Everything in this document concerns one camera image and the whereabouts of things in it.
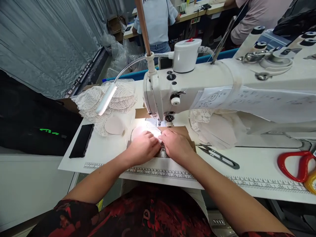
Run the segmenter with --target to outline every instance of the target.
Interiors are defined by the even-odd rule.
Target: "person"
[[[238,236],[293,237],[257,200],[198,156],[186,138],[165,130],[159,139],[170,158],[203,186]],[[77,184],[28,236],[214,236],[198,203],[179,187],[143,183],[98,212],[95,204],[119,175],[150,161],[160,148],[150,132],[143,132]]]
[[[248,3],[248,12],[238,25],[231,31],[230,39],[233,46],[240,46],[256,26],[273,29],[278,20],[285,14],[293,0],[226,0],[225,7],[242,8]]]
[[[178,22],[180,14],[170,0],[144,0],[143,8],[150,50],[154,53],[170,52],[168,26]],[[138,16],[134,21],[132,32],[142,33]],[[158,58],[155,58],[154,62],[157,65]]]

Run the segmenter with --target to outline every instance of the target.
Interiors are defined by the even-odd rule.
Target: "measuring tape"
[[[104,163],[86,162],[84,165],[84,168],[95,170],[102,165],[104,165]],[[135,166],[126,170],[124,173],[198,182],[186,170],[165,170],[165,169],[148,168],[148,167],[143,167],[143,166]],[[230,175],[225,175],[225,177],[233,181],[235,184],[237,184],[241,188],[252,188],[252,189],[259,189],[259,190],[261,189],[261,190],[268,190],[268,191],[313,195],[308,190],[306,190],[306,188],[304,187],[302,183],[298,183],[295,181],[262,179],[262,178],[256,178],[256,177],[230,176]]]

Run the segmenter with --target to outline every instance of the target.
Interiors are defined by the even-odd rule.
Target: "red patterned shirt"
[[[98,212],[94,204],[62,200],[28,236],[215,236],[195,200],[178,187],[141,185]],[[293,237],[248,232],[242,236]]]

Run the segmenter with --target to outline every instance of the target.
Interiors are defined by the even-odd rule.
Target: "smartphone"
[[[212,6],[211,5],[208,5],[208,4],[204,4],[201,6],[202,9],[206,10],[206,9],[209,9],[211,8]]]
[[[82,125],[69,158],[82,158],[86,155],[94,124]]]
[[[161,57],[158,59],[159,70],[172,68],[172,59]]]

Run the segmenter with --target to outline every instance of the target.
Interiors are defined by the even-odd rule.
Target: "hand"
[[[159,140],[151,132],[143,131],[141,135],[132,141],[122,155],[124,155],[129,168],[131,168],[150,161],[159,152],[160,148]]]
[[[159,139],[165,144],[167,155],[186,168],[188,162],[192,160],[195,154],[188,140],[169,129],[163,131]]]

